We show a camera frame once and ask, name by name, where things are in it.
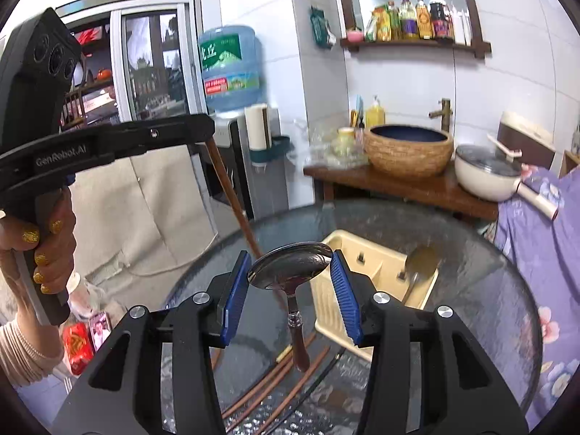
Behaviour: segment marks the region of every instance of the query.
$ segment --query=wicker-textured basin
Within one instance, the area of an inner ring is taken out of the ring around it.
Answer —
[[[364,133],[364,149],[379,170],[399,178],[441,173],[453,154],[450,133],[427,127],[385,124]]]

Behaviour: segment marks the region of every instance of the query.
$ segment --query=purple floral fabric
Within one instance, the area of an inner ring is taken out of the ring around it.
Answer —
[[[558,179],[530,167],[524,183],[559,207],[552,223],[518,195],[500,204],[495,245],[530,286],[543,334],[530,430],[554,406],[580,364],[580,168]]]

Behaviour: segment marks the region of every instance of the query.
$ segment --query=white electric pot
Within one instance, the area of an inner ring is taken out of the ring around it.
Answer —
[[[465,150],[466,147],[470,147],[471,152],[480,149],[476,146],[460,145],[457,150],[461,151],[462,148]],[[468,158],[468,155],[460,155],[459,152],[456,152],[455,174],[457,175],[459,184],[469,193],[478,198],[495,202],[505,201],[513,194],[518,193],[518,195],[537,207],[549,219],[554,220],[556,218],[558,207],[524,185],[521,182],[521,174],[517,172],[517,167],[514,166],[511,169],[509,167],[506,169],[494,169],[471,160],[470,163],[464,157]]]

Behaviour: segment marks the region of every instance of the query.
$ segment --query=textured glass tabletop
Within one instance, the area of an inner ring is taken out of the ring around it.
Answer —
[[[348,200],[294,209],[252,224],[262,252],[292,242],[322,241],[343,229],[379,245],[408,254],[428,244],[442,257],[439,277],[425,310],[451,306],[472,331],[507,381],[523,410],[538,383],[542,358],[541,334],[534,299],[518,271],[471,227],[420,206],[385,200]],[[177,306],[211,279],[231,271],[241,250],[248,247],[240,232],[233,233],[204,253],[184,274],[167,299]],[[298,289],[304,334],[314,329],[315,312],[310,286]],[[217,395],[224,410],[243,395],[288,345],[286,313],[272,292],[250,286],[236,337],[224,350],[215,371]],[[309,347],[313,361],[325,345],[331,349],[304,392],[335,357],[339,346],[318,334]],[[419,426],[421,363],[419,348],[411,348],[411,400],[408,430]],[[346,351],[313,394],[276,433],[354,433],[363,405],[370,364]],[[164,352],[162,399],[165,426],[172,420],[170,351]],[[301,378],[292,369],[245,421],[231,433],[258,433]],[[243,413],[241,408],[225,426]]]

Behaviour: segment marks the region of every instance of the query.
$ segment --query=yellow hand soap bottle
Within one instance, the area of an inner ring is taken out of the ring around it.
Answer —
[[[379,103],[379,98],[375,95],[375,101],[373,101],[372,106],[365,113],[365,127],[370,129],[371,127],[381,126],[382,124],[385,124],[385,110],[382,108],[381,103]]]

